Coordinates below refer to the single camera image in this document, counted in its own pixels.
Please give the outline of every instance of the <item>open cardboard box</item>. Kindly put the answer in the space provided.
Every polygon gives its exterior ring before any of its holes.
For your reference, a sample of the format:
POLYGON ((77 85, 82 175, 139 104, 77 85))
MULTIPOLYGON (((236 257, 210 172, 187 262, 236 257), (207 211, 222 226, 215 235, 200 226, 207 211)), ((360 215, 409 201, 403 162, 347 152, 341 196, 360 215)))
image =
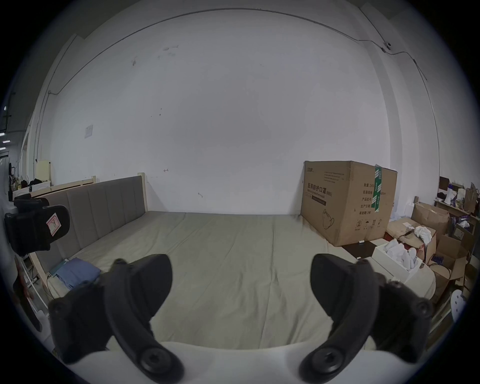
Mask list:
POLYGON ((427 245, 427 249, 425 251, 425 244, 423 243, 423 240, 415 236, 415 233, 413 233, 414 230, 409 228, 409 226, 416 228, 420 225, 421 224, 417 223, 416 221, 405 217, 396 221, 390 221, 388 223, 386 232, 399 242, 416 248, 417 257, 428 264, 432 256, 437 251, 437 231, 433 228, 426 227, 432 234, 432 241, 430 241, 430 243, 427 245))
POLYGON ((402 283, 406 283, 420 269, 423 260, 417 256, 417 264, 415 265, 415 267, 407 270, 398 261, 388 256, 387 252, 385 252, 386 245, 387 244, 382 244, 378 247, 375 247, 375 249, 373 250, 372 259, 374 259, 378 264, 380 264, 383 268, 385 268, 402 283))
POLYGON ((444 235, 450 225, 450 215, 448 211, 426 203, 415 203, 413 207, 412 220, 415 222, 433 228, 438 236, 444 235))
POLYGON ((435 304, 445 291, 448 282, 462 278, 467 265, 468 251, 461 247, 459 240, 442 235, 440 237, 436 256, 443 257, 442 264, 430 260, 428 266, 435 273, 435 293, 432 302, 435 304))

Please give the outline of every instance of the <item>upholstered headboard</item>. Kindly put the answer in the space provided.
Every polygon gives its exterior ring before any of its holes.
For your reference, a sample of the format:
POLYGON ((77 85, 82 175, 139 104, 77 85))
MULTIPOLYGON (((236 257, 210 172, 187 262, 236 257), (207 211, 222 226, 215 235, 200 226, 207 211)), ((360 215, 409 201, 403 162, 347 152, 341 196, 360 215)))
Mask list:
POLYGON ((70 212, 70 230, 36 256, 45 272, 62 260, 145 213, 142 176, 105 181, 49 193, 50 205, 61 204, 70 212))

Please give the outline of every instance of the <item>gray bed sheet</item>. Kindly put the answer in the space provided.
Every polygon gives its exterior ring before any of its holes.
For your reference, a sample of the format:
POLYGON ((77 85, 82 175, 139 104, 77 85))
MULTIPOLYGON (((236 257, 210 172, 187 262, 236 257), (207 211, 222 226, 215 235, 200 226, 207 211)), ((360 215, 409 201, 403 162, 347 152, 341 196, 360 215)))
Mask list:
MULTIPOLYGON (((327 339, 332 321, 310 289, 317 253, 355 258, 301 216, 146 212, 78 252, 102 271, 166 253, 172 289, 151 320, 157 341, 257 349, 327 339)), ((51 277, 54 296, 67 290, 51 277)))

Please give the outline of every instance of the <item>paper notice on wall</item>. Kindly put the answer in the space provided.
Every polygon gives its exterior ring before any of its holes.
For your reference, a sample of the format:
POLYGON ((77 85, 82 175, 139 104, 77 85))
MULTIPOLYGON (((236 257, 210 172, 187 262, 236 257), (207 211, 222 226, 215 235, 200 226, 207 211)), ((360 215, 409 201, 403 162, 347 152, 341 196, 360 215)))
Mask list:
POLYGON ((92 136, 93 133, 93 124, 85 128, 85 139, 92 136))

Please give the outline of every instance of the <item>cardboard box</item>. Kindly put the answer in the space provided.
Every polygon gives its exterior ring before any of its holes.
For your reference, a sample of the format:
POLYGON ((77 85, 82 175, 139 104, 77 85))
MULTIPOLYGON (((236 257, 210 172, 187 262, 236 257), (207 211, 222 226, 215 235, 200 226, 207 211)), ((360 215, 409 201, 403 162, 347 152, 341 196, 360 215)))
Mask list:
POLYGON ((430 262, 429 267, 435 273, 435 293, 432 302, 435 304, 450 280, 463 277, 467 265, 466 250, 461 248, 461 242, 446 235, 440 237, 437 246, 437 256, 443 257, 442 265, 430 262))
POLYGON ((475 285, 475 281, 477 280, 477 275, 478 270, 472 264, 467 264, 465 266, 463 286, 470 292, 473 290, 473 286, 475 285))
POLYGON ((380 239, 395 187, 396 172, 390 169, 355 161, 306 161, 301 215, 335 247, 380 239))
POLYGON ((387 252, 385 252, 385 246, 386 244, 376 247, 373 251, 372 259, 374 259, 378 264, 380 264, 402 283, 406 283, 420 269, 423 260, 417 257, 417 265, 408 271, 402 264, 388 256, 387 252))
POLYGON ((472 252, 473 246, 475 245, 475 237, 467 229, 457 224, 453 231, 452 237, 460 240, 461 247, 463 249, 469 251, 470 253, 472 252))
POLYGON ((432 234, 432 241, 430 241, 427 246, 425 257, 425 244, 423 243, 423 240, 415 236, 414 233, 414 229, 418 226, 420 226, 419 223, 405 217, 396 221, 390 221, 388 223, 386 232, 399 242, 416 248, 417 257, 428 264, 432 256, 437 251, 437 231, 433 228, 426 227, 432 234))
POLYGON ((413 207, 412 220, 435 229, 437 231, 437 240, 440 240, 439 237, 448 231, 450 215, 448 211, 439 207, 425 203, 416 203, 413 207))

